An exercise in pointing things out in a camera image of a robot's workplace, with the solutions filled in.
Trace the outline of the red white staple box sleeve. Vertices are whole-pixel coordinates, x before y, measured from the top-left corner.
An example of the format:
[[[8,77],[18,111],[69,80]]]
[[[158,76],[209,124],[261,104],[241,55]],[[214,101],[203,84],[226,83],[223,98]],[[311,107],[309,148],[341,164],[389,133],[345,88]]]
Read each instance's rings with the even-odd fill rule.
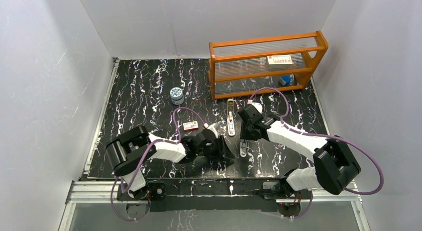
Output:
[[[185,132],[192,131],[192,130],[198,130],[199,124],[197,121],[190,121],[183,123],[183,130]]]

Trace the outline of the white metal stapler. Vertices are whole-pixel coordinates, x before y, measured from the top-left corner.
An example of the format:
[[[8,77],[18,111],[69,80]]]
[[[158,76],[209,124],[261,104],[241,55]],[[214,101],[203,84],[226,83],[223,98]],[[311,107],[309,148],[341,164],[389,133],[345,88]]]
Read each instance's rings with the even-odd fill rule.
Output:
[[[235,123],[234,123],[234,99],[227,100],[227,129],[228,135],[235,136]]]

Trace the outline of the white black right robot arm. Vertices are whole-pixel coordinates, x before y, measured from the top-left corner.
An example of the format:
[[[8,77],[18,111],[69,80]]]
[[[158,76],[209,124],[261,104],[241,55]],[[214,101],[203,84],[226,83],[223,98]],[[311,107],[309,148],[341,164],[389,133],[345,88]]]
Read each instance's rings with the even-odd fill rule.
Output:
[[[281,144],[309,159],[308,168],[288,171],[271,193],[293,198],[302,190],[324,189],[338,195],[361,172],[346,142],[339,138],[308,135],[284,123],[277,115],[264,116],[257,103],[247,104],[238,112],[242,123],[240,138],[248,141],[265,139]]]

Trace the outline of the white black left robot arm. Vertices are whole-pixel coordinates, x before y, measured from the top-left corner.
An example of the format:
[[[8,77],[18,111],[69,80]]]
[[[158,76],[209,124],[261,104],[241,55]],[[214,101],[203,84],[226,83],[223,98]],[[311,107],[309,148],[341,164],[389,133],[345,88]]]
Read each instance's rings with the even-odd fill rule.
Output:
[[[161,138],[139,125],[115,137],[105,149],[112,172],[121,181],[121,191],[130,193],[136,199],[148,195],[149,187],[141,171],[142,164],[148,159],[173,163],[190,163],[198,156],[217,162],[235,159],[226,139],[217,133],[214,125],[208,125],[199,133],[179,140]]]

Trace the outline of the blue grey stapler remover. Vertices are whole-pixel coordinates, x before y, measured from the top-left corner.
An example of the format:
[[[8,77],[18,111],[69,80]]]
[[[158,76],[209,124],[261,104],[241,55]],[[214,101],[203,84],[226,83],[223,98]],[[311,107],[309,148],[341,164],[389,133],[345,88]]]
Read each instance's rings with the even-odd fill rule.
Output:
[[[279,83],[282,86],[293,86],[294,85],[294,76],[293,74],[290,75],[283,75],[280,79],[279,79]]]

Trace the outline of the blue white round jar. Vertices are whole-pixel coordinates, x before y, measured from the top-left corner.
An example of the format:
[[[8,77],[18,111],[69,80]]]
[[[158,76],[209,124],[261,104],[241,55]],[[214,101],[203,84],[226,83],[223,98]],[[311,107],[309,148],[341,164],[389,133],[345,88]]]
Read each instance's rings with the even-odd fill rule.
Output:
[[[172,104],[179,106],[184,102],[184,92],[182,88],[173,87],[169,94]]]

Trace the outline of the orange wooden shelf rack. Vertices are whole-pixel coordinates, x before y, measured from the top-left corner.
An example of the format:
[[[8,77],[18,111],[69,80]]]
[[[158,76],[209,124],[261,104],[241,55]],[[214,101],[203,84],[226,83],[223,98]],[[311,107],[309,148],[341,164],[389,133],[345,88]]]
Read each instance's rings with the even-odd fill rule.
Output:
[[[321,31],[209,43],[209,82],[213,99],[242,97],[263,88],[304,89],[329,48]],[[291,55],[289,69],[267,68],[267,56]],[[283,75],[294,76],[293,86],[282,86]]]

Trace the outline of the white red box on shelf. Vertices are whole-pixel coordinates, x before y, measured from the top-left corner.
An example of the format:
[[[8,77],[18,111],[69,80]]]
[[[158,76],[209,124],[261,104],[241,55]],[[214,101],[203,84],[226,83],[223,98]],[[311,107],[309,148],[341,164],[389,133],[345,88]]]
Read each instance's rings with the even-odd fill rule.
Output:
[[[289,69],[294,65],[291,55],[271,55],[266,61],[269,69]]]

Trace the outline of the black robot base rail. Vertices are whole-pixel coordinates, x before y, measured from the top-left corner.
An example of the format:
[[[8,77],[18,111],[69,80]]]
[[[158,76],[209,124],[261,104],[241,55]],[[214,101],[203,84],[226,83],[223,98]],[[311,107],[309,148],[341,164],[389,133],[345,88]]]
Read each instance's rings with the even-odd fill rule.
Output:
[[[300,210],[308,201],[308,190],[289,193],[279,178],[146,180],[146,187],[124,193],[117,188],[118,201],[151,204],[152,212],[178,210],[261,210],[265,212]]]

